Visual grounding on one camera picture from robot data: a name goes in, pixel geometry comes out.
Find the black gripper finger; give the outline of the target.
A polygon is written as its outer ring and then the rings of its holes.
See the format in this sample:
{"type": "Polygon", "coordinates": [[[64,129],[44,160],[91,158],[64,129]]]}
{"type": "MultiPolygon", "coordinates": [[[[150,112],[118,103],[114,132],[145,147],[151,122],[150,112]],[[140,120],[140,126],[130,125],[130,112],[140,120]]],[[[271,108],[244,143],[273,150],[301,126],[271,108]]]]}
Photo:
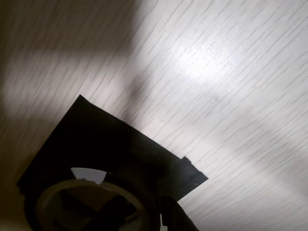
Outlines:
{"type": "Polygon", "coordinates": [[[109,200],[82,229],[83,231],[118,231],[125,218],[135,212],[135,206],[117,195],[109,200]]]}
{"type": "Polygon", "coordinates": [[[182,207],[172,198],[161,200],[162,224],[168,231],[199,231],[182,207]]]}

